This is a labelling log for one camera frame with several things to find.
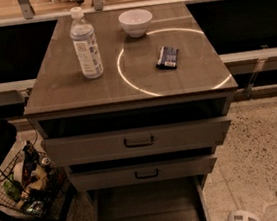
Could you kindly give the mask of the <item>grey drawer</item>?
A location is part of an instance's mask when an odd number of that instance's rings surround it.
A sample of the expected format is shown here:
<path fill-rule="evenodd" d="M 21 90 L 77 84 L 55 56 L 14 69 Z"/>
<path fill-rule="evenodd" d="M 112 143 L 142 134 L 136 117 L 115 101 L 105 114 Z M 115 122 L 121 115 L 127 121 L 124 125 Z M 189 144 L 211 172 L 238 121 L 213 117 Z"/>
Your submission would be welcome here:
<path fill-rule="evenodd" d="M 221 145 L 230 118 L 196 120 L 42 141 L 55 164 L 68 166 Z"/>
<path fill-rule="evenodd" d="M 95 221 L 210 221 L 196 177 L 96 191 Z"/>
<path fill-rule="evenodd" d="M 68 179 L 80 191 L 127 186 L 135 183 L 207 175 L 212 172 L 215 155 L 166 160 L 158 163 L 69 173 Z"/>

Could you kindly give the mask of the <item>dark blue snack packet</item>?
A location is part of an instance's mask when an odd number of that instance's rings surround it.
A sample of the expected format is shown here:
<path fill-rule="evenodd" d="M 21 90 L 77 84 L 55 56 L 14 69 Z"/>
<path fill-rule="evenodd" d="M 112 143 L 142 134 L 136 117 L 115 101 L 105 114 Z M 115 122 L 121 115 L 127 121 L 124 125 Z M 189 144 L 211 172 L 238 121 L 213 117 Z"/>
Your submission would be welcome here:
<path fill-rule="evenodd" d="M 177 48 L 163 46 L 160 48 L 160 54 L 156 67 L 159 69 L 175 69 L 177 67 L 178 53 Z"/>

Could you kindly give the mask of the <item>grey top drawer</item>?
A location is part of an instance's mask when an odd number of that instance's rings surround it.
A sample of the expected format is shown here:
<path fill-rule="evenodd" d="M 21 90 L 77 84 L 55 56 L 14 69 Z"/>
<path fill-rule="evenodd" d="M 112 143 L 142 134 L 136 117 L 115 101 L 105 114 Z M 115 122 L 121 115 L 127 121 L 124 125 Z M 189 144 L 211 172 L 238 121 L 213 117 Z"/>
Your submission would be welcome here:
<path fill-rule="evenodd" d="M 196 120 L 42 141 L 55 164 L 68 166 L 221 145 L 230 118 Z"/>

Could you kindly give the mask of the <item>dark chip bag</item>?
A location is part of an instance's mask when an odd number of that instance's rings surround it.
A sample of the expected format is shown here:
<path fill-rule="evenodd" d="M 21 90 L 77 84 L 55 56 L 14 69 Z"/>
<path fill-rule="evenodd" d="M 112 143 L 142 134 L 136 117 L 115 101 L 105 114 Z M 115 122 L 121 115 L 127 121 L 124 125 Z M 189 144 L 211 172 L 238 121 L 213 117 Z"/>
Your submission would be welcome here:
<path fill-rule="evenodd" d="M 26 142 L 22 151 L 24 152 L 23 163 L 23 182 L 26 183 L 31 178 L 31 173 L 37 168 L 40 157 L 38 151 L 34 148 L 33 144 L 29 141 Z"/>

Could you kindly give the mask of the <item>grey drawer cabinet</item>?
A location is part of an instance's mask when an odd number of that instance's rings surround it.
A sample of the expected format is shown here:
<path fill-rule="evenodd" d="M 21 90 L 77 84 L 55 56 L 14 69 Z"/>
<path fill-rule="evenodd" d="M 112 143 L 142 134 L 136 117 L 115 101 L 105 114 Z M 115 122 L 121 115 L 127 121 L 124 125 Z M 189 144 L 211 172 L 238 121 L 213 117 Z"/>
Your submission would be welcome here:
<path fill-rule="evenodd" d="M 228 117 L 237 82 L 185 4 L 150 11 L 151 26 L 140 38 L 121 29 L 118 11 L 88 15 L 104 64 L 95 80 L 80 72 L 70 17 L 59 19 L 25 110 L 43 140 Z M 175 69 L 156 67 L 163 46 L 178 49 Z M 215 155 L 218 146 L 62 167 L 69 174 L 175 161 Z"/>

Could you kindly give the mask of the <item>grey bottom drawer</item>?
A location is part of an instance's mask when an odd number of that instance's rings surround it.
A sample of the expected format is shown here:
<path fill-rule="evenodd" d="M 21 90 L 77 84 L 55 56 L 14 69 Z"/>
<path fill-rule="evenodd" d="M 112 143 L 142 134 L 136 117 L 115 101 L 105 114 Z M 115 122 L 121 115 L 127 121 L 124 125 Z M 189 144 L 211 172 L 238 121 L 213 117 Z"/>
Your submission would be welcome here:
<path fill-rule="evenodd" d="M 210 221 L 196 177 L 96 191 L 95 221 Z"/>

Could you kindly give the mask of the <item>green item in basket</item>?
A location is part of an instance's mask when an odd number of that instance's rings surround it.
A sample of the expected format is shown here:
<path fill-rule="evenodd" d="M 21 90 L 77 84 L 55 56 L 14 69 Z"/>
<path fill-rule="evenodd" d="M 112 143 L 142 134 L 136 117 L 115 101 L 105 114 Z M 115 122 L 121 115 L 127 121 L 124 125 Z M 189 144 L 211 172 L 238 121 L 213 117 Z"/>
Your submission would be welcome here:
<path fill-rule="evenodd" d="M 19 202 L 21 197 L 21 184 L 15 180 L 6 180 L 4 183 L 4 191 L 10 199 Z"/>

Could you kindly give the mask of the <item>grey middle drawer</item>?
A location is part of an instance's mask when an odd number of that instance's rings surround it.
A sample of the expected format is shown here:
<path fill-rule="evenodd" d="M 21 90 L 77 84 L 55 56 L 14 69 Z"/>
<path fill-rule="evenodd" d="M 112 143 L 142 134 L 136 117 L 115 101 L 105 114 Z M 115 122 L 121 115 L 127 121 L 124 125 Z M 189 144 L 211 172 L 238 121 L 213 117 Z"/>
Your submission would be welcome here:
<path fill-rule="evenodd" d="M 207 175 L 212 172 L 215 155 L 166 160 L 158 163 L 69 173 L 68 179 L 80 191 L 127 186 L 135 183 Z"/>

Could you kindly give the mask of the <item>white ceramic bowl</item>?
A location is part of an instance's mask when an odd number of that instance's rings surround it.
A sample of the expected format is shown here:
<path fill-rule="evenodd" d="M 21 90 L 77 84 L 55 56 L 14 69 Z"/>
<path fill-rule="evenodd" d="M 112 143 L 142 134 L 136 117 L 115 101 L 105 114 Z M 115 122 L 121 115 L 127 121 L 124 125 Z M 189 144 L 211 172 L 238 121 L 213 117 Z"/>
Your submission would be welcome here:
<path fill-rule="evenodd" d="M 118 21 L 130 37 L 142 37 L 150 26 L 152 13 L 144 9 L 132 9 L 121 13 Z"/>

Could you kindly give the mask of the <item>soda can in basket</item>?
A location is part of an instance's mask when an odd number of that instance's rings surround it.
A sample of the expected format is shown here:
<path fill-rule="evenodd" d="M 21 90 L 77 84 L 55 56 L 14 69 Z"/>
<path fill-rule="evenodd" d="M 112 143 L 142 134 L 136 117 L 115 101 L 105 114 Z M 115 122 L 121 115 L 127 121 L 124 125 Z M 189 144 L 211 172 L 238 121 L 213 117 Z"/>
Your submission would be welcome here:
<path fill-rule="evenodd" d="M 50 170 L 52 167 L 50 158 L 46 156 L 41 158 L 40 165 L 42 166 L 43 169 Z"/>

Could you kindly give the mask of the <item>clear plastic water bottle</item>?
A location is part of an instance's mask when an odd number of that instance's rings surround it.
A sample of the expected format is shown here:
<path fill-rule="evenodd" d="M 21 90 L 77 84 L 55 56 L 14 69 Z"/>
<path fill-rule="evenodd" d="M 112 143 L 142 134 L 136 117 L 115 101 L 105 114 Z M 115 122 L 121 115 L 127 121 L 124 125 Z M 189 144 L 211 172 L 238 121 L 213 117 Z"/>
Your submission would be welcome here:
<path fill-rule="evenodd" d="M 94 28 L 85 18 L 81 7 L 72 8 L 70 15 L 72 25 L 69 33 L 81 71 L 86 78 L 96 79 L 104 71 Z"/>

